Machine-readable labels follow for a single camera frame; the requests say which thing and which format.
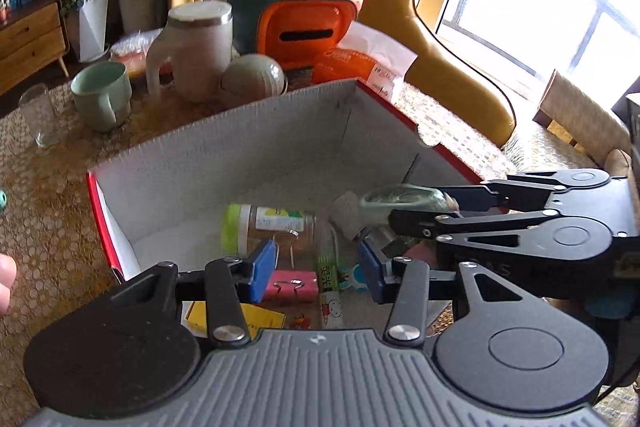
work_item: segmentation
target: pitcher lid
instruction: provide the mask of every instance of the pitcher lid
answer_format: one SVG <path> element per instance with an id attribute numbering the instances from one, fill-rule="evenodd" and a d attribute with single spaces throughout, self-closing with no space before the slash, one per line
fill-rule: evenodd
<path id="1" fill-rule="evenodd" d="M 206 0 L 188 2 L 169 10 L 169 24 L 177 26 L 220 26 L 231 20 L 231 4 Z"/>

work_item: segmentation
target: gray ribbed surface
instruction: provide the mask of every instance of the gray ribbed surface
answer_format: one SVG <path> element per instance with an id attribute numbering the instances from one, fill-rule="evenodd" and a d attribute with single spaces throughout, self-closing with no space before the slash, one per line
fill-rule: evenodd
<path id="1" fill-rule="evenodd" d="M 516 420 L 466 404 L 419 351 L 380 343 L 370 330 L 264 331 L 240 351 L 218 351 L 195 384 L 155 412 L 119 421 L 71 419 L 50 410 L 28 427 L 595 427 L 583 409 Z"/>

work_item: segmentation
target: clear glass cup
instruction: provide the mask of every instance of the clear glass cup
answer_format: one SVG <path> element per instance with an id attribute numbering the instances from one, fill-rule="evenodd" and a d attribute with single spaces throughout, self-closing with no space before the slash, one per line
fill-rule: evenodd
<path id="1" fill-rule="evenodd" d="M 20 97 L 18 106 L 39 147 L 48 147 L 60 141 L 60 124 L 47 86 L 36 84 L 27 89 Z"/>

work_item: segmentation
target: mug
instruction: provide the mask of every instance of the mug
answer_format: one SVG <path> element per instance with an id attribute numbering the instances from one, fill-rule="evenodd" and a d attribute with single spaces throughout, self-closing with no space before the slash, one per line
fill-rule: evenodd
<path id="1" fill-rule="evenodd" d="M 121 126 L 131 113 L 131 82 L 119 62 L 98 62 L 80 71 L 71 92 L 80 116 L 96 131 Z"/>

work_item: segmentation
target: yellow sticky note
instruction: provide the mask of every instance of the yellow sticky note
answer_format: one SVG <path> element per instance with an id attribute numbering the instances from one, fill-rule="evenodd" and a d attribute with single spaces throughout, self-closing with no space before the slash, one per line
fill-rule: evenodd
<path id="1" fill-rule="evenodd" d="M 282 329 L 285 324 L 286 315 L 283 313 L 272 312 L 254 306 L 252 304 L 240 304 L 242 307 L 242 315 L 249 326 L 249 333 L 254 339 L 260 328 L 277 328 Z M 189 325 L 202 333 L 207 332 L 207 308 L 203 301 L 196 301 L 191 304 L 191 308 L 185 317 Z"/>

